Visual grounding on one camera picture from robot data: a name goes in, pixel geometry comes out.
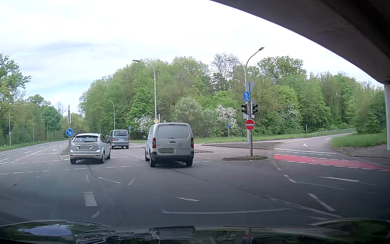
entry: overpass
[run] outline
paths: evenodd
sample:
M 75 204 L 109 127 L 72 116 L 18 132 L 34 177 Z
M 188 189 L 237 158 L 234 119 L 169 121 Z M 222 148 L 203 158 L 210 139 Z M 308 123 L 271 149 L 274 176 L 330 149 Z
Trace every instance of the overpass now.
M 214 0 L 294 31 L 384 85 L 390 150 L 389 0 Z

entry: white van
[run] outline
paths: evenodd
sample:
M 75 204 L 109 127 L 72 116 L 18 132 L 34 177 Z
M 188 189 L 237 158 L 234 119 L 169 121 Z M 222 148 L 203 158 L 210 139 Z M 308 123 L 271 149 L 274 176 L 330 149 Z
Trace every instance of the white van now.
M 157 123 L 150 127 L 145 139 L 145 161 L 155 167 L 158 160 L 175 160 L 192 166 L 194 136 L 186 123 Z

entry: car hood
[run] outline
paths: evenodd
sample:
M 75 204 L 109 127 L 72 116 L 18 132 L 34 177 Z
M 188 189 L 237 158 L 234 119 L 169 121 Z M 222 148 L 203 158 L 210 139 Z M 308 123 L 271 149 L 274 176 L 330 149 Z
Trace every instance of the car hood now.
M 390 221 L 380 219 L 338 219 L 307 226 L 286 227 L 194 227 L 171 226 L 129 229 L 84 221 L 34 221 L 0 226 L 0 238 L 26 243 L 98 243 L 117 240 L 120 243 L 158 243 L 160 239 L 175 243 L 359 243 L 390 238 Z

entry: asphalt road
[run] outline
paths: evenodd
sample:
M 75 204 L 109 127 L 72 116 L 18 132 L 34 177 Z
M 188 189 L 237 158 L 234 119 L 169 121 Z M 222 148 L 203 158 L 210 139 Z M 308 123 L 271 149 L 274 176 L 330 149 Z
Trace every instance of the asphalt road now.
M 192 167 L 150 168 L 143 145 L 113 149 L 104 164 L 70 164 L 60 155 L 67 141 L 0 152 L 0 225 L 63 219 L 131 228 L 262 227 L 390 219 L 390 168 L 337 154 L 328 137 L 285 141 L 275 147 L 275 160 L 259 162 L 222 161 L 247 155 L 246 148 L 195 145 Z

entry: grass median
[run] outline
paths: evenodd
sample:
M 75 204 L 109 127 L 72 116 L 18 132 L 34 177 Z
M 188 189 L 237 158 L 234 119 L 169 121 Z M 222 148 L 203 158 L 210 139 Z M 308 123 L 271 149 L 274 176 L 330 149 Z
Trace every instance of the grass median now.
M 346 136 L 338 136 L 332 138 L 331 146 L 334 148 L 341 147 L 373 147 L 381 144 L 386 144 L 387 134 L 386 132 L 377 134 L 350 134 Z
M 292 139 L 292 138 L 307 138 L 307 137 L 316 137 L 316 136 L 327 136 L 327 135 L 336 135 L 343 133 L 355 132 L 356 130 L 351 129 L 347 131 L 334 131 L 326 132 L 319 134 L 288 134 L 288 135 L 274 135 L 274 136 L 253 136 L 253 141 L 267 141 L 267 140 L 279 140 L 279 139 Z M 246 141 L 246 137 L 208 137 L 208 138 L 195 138 L 195 143 L 223 143 L 223 142 L 240 142 Z M 130 140 L 131 143 L 145 143 L 145 140 Z
M 68 139 L 60 139 L 60 140 L 54 140 L 54 141 L 65 141 Z M 38 142 L 30 142 L 30 143 L 22 143 L 22 144 L 14 144 L 11 146 L 0 146 L 0 151 L 7 151 L 11 149 L 16 149 L 16 148 L 23 148 L 31 145 L 37 145 L 37 144 L 43 144 L 43 143 L 48 143 L 48 142 L 53 142 L 53 141 L 38 141 Z

